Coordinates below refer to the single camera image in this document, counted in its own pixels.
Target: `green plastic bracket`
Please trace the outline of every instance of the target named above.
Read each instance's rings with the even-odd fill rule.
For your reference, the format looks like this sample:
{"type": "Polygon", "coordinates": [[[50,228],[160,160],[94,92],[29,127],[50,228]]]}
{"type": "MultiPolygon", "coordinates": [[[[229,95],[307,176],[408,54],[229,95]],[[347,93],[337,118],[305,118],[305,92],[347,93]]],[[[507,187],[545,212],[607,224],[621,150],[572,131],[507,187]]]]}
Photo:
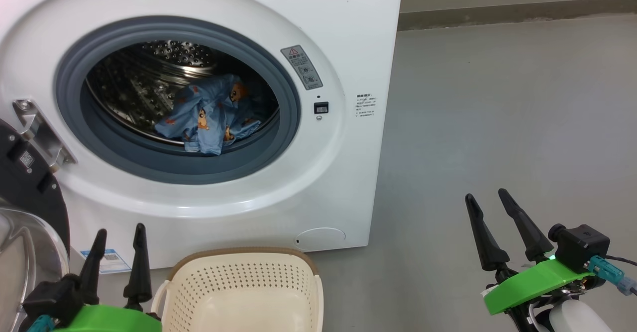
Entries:
{"type": "Polygon", "coordinates": [[[56,332],[161,332],[161,322],[136,310],[107,305],[84,306],[70,326],[56,332]]]}
{"type": "Polygon", "coordinates": [[[588,276],[593,274],[575,273],[557,260],[543,261],[505,280],[484,296],[484,303],[490,314],[499,314],[588,276]]]}

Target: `gray baseboard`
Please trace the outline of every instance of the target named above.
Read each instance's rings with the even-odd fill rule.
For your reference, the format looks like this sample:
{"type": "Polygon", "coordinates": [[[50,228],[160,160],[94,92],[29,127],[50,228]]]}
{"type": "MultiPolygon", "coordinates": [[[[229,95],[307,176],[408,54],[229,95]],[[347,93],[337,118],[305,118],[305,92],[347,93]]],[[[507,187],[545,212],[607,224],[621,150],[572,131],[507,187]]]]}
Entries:
{"type": "Polygon", "coordinates": [[[450,8],[402,12],[398,18],[398,31],[635,13],[637,0],[572,0],[450,8]]]}

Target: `washing machine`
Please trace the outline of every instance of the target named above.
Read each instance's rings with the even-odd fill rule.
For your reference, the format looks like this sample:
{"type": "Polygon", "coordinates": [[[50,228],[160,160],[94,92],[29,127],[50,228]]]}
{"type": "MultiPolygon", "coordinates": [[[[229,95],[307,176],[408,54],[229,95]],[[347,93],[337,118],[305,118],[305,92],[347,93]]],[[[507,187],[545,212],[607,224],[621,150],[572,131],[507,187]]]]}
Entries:
{"type": "Polygon", "coordinates": [[[130,266],[139,222],[152,268],[212,248],[365,246],[399,5],[0,0],[0,118],[55,174],[78,252],[106,228],[130,266]],[[175,94],[223,74],[256,92],[255,132],[219,155],[153,132],[175,94]]]}

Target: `gray floor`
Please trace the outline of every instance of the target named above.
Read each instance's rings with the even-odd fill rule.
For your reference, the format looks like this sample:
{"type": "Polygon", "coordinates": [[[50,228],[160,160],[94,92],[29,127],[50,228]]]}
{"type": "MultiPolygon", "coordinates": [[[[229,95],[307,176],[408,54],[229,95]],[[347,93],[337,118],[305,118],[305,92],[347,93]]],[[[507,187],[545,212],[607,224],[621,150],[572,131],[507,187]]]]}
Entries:
{"type": "MultiPolygon", "coordinates": [[[[623,16],[399,33],[369,246],[312,253],[323,330],[514,330],[481,301],[493,278],[480,269],[468,192],[512,268],[524,247],[499,187],[544,231],[587,223],[611,237],[611,253],[637,258],[635,32],[623,16]]],[[[154,287],[165,275],[153,271],[154,287]]],[[[102,277],[102,302],[123,305],[126,282],[102,277]]],[[[634,296],[607,284],[583,301],[616,332],[634,330],[634,296]]]]}

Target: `clothing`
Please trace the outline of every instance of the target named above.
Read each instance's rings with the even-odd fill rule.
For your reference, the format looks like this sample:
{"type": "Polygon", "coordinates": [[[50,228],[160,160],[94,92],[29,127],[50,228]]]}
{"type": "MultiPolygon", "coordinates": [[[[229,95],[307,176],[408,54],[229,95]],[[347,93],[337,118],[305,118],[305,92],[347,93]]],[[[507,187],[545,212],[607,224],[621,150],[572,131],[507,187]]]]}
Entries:
{"type": "Polygon", "coordinates": [[[234,74],[198,80],[175,95],[172,112],[155,130],[182,139],[186,151],[219,155],[224,146],[248,137],[261,124],[252,120],[248,94],[234,74]]]}

